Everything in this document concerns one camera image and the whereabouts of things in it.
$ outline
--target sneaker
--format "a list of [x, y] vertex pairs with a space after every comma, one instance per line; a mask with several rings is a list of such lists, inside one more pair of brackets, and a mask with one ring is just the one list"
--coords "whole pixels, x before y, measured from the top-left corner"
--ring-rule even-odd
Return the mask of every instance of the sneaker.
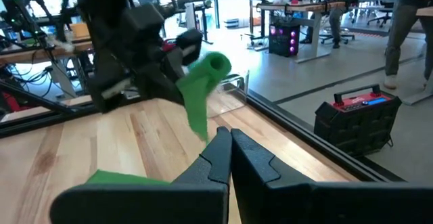
[[385, 78], [384, 86], [387, 89], [397, 89], [397, 75], [389, 75]]
[[310, 38], [305, 38], [299, 41], [300, 44], [311, 44], [313, 41]]

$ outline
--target pants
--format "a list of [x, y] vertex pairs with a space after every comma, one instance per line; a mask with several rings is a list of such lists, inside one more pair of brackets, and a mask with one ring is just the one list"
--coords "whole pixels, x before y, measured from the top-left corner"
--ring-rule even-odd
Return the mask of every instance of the pants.
[[396, 8], [392, 14], [393, 21], [386, 48], [386, 67], [385, 73], [397, 75], [398, 61], [400, 60], [400, 46], [405, 41], [412, 26], [419, 21], [426, 34], [427, 54], [424, 70], [424, 78], [429, 79], [433, 69], [433, 17], [417, 17], [417, 7], [396, 3]]
[[[335, 42], [340, 41], [340, 18], [343, 14], [347, 12], [346, 7], [337, 7], [329, 13], [329, 24], [331, 24], [331, 33]], [[306, 37], [308, 39], [313, 38], [313, 27], [309, 27], [306, 31]]]

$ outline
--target toolbox handle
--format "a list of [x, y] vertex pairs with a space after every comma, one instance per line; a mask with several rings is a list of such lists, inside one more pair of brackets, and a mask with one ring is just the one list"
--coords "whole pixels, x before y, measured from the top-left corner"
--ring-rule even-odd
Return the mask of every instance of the toolbox handle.
[[346, 95], [348, 93], [354, 93], [354, 92], [366, 90], [366, 89], [372, 89], [373, 90], [373, 94], [375, 96], [380, 96], [380, 94], [381, 94], [379, 84], [374, 84], [374, 85], [368, 85], [368, 86], [364, 86], [364, 87], [359, 87], [357, 89], [350, 89], [348, 91], [343, 91], [343, 92], [335, 93], [334, 94], [334, 101], [335, 101], [335, 103], [337, 105], [344, 105], [343, 99], [342, 99], [343, 95]]

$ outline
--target green cloth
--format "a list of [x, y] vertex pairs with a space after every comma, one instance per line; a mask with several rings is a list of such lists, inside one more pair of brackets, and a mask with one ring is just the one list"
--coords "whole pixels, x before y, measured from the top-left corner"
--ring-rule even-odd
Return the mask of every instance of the green cloth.
[[200, 139], [208, 143], [206, 98], [229, 74], [231, 64], [225, 55], [212, 52], [189, 68], [189, 74], [179, 79], [176, 86], [185, 101], [189, 126]]
[[97, 170], [86, 184], [138, 184], [138, 185], [168, 185], [165, 181], [149, 179], [147, 177], [138, 177], [128, 174], [111, 173]]

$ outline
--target wooden tabletop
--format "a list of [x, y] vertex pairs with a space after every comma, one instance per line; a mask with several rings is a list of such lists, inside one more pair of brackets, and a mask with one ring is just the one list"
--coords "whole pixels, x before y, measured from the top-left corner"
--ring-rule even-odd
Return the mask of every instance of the wooden tabletop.
[[[79, 51], [84, 51], [87, 49], [92, 49], [92, 42], [91, 41], [84, 41], [84, 42], [78, 42], [75, 44], [75, 47]], [[11, 50], [17, 50], [19, 51], [19, 47], [9, 47], [4, 49], [4, 51], [11, 51]], [[11, 53], [7, 55], [0, 55], [0, 64], [9, 64], [9, 63], [31, 63], [32, 62], [32, 56], [35, 51], [21, 51], [16, 53]], [[57, 58], [59, 57], [68, 57], [73, 56], [73, 53], [67, 52], [64, 49], [60, 47], [56, 47], [53, 50], [53, 55]], [[39, 62], [46, 62], [48, 59], [47, 53], [43, 49], [39, 49], [35, 53], [35, 60], [34, 63]]]
[[417, 16], [433, 16], [433, 7], [419, 8]]
[[[209, 104], [224, 108], [221, 96], [213, 95]], [[208, 119], [211, 137], [219, 126], [238, 128], [316, 181], [356, 181], [252, 108], [232, 108]], [[97, 169], [172, 181], [204, 147], [191, 132], [184, 108], [161, 99], [0, 139], [1, 223], [48, 224], [52, 200]], [[233, 185], [230, 193], [229, 222], [237, 224]]]
[[[327, 9], [342, 7], [346, 5], [343, 1], [336, 1], [327, 4]], [[309, 2], [299, 2], [298, 4], [290, 5], [280, 5], [280, 4], [267, 4], [259, 3], [257, 8], [267, 10], [267, 11], [296, 11], [296, 12], [323, 12], [325, 11], [326, 5], [324, 3], [309, 3]]]

